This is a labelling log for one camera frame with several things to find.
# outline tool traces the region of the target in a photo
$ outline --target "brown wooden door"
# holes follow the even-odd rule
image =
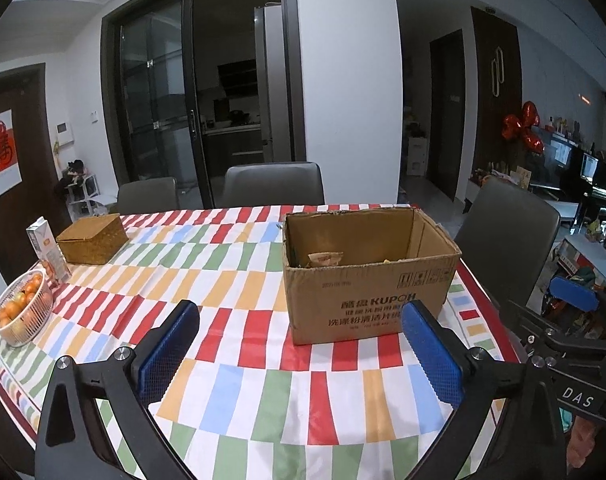
[[[8,283],[36,262],[25,232],[33,221],[45,217],[54,236],[70,225],[65,203],[54,195],[58,177],[45,111],[45,65],[0,76],[0,113],[10,109],[22,182],[0,195],[0,271]]]
[[[510,158],[501,129],[507,114],[521,116],[521,51],[519,35],[511,23],[475,7],[472,7],[472,22],[478,68],[473,168],[485,170],[490,162],[508,162]]]
[[[432,117],[427,176],[451,200],[457,192],[465,117],[463,31],[430,43]]]

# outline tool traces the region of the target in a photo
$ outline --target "white plastic basket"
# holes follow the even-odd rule
[[[16,278],[1,294],[0,307],[13,298],[17,292],[20,292],[35,274],[40,274],[42,281],[34,299],[15,319],[4,327],[0,327],[0,335],[9,346],[22,346],[31,341],[43,328],[52,312],[54,300],[49,289],[48,277],[42,270],[30,270]]]

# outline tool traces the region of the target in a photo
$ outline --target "wicker basket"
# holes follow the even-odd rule
[[[49,290],[48,279],[42,270],[30,270],[16,278],[0,297],[0,307],[7,303],[34,276],[40,274],[42,283],[28,306],[9,324],[0,327],[0,335],[9,346],[22,346],[31,341],[43,328],[54,305],[52,292]]]
[[[104,265],[128,242],[117,214],[80,218],[56,237],[67,263]]]

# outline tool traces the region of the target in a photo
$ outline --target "open cardboard box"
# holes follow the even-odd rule
[[[309,254],[327,252],[343,253],[337,266],[310,268]],[[283,278],[294,343],[401,332],[401,307],[413,299],[437,317],[460,257],[419,209],[288,214]]]

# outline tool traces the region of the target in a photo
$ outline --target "colorful tablecloth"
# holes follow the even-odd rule
[[[319,206],[358,209],[374,205]],[[129,243],[105,266],[77,266],[54,292],[33,342],[0,339],[0,399],[35,443],[54,361],[105,359],[135,346],[183,298],[201,328],[163,400],[150,406],[199,479],[405,478],[451,412],[437,400],[403,335],[294,346],[281,267],[279,219],[303,206],[122,217]],[[474,277],[459,267],[439,321],[467,346],[516,360]],[[99,409],[116,452],[143,478],[108,402]],[[502,404],[462,473],[474,471]]]

